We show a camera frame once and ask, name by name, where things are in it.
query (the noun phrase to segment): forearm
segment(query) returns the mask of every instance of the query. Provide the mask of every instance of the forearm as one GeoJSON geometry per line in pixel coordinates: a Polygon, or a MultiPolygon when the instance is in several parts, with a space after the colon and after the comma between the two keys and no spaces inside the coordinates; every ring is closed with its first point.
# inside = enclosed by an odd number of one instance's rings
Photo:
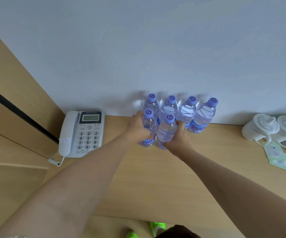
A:
{"type": "Polygon", "coordinates": [[[132,146],[125,134],[59,172],[0,228],[0,236],[79,237],[132,146]]]}
{"type": "Polygon", "coordinates": [[[286,237],[286,200],[190,148],[178,157],[246,237],[286,237]]]}

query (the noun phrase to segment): desk surface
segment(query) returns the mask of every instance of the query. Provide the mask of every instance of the desk surface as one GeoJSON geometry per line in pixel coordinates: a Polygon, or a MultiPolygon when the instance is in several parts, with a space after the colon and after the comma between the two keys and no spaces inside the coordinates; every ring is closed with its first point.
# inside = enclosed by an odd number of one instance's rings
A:
{"type": "MultiPolygon", "coordinates": [[[[123,132],[128,119],[105,116],[103,144],[123,132]]],[[[244,139],[241,128],[210,124],[200,134],[189,133],[189,136],[199,153],[286,199],[286,171],[268,164],[263,147],[244,139]]],[[[51,165],[45,181],[75,160],[65,159],[61,167],[51,165]]],[[[148,148],[133,146],[95,214],[219,230],[237,229],[197,175],[157,144],[148,148]]]]}

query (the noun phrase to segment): water bottle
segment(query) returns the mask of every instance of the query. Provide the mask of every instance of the water bottle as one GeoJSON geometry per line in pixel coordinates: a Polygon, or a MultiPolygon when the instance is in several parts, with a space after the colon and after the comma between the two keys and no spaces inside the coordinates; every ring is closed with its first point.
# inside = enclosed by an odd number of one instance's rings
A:
{"type": "Polygon", "coordinates": [[[172,114],[166,115],[165,119],[161,121],[157,132],[157,144],[159,145],[160,148],[167,149],[163,146],[163,143],[172,140],[176,129],[177,129],[177,124],[175,123],[174,115],[172,114]]]}
{"type": "Polygon", "coordinates": [[[174,95],[169,95],[165,103],[162,104],[161,110],[158,115],[157,124],[159,125],[161,121],[165,119],[167,114],[172,114],[173,116],[177,112],[176,97],[174,95]]]}
{"type": "Polygon", "coordinates": [[[195,117],[189,125],[189,131],[193,133],[200,133],[208,126],[216,113],[216,106],[218,100],[216,98],[210,98],[208,102],[203,103],[195,114],[195,117]]]}
{"type": "Polygon", "coordinates": [[[185,128],[188,128],[195,116],[197,110],[196,103],[197,98],[195,96],[189,96],[188,99],[179,107],[175,115],[176,120],[180,120],[185,123],[185,128]]]}
{"type": "Polygon", "coordinates": [[[143,126],[144,128],[148,129],[151,132],[151,135],[153,135],[153,139],[145,139],[141,142],[141,145],[144,147],[149,147],[153,144],[155,140],[156,135],[156,119],[154,118],[153,110],[151,109],[145,109],[144,115],[143,115],[143,126]]]}
{"type": "Polygon", "coordinates": [[[143,110],[145,109],[151,109],[154,112],[154,118],[157,120],[158,118],[158,113],[159,113],[159,106],[158,102],[156,100],[156,95],[155,94],[149,94],[147,96],[147,100],[144,103],[143,110]]]}

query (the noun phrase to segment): white telephone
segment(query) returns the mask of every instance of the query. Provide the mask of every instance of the white telephone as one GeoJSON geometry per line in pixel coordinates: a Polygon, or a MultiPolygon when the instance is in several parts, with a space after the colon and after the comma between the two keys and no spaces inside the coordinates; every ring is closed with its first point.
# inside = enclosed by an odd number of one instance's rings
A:
{"type": "Polygon", "coordinates": [[[81,158],[102,145],[105,115],[101,111],[69,111],[59,138],[61,162],[48,161],[61,166],[64,158],[81,158]]]}

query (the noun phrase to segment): green sneaker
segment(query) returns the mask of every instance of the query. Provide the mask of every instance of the green sneaker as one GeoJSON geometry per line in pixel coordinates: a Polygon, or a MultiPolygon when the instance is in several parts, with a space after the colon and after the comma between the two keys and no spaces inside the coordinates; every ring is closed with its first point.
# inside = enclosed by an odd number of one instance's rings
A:
{"type": "Polygon", "coordinates": [[[165,223],[151,222],[151,229],[152,229],[152,233],[153,233],[154,237],[157,236],[157,231],[158,231],[159,228],[162,228],[162,229],[166,230],[165,223]]]}
{"type": "Polygon", "coordinates": [[[131,230],[126,234],[125,238],[138,238],[138,235],[134,231],[131,230]]]}

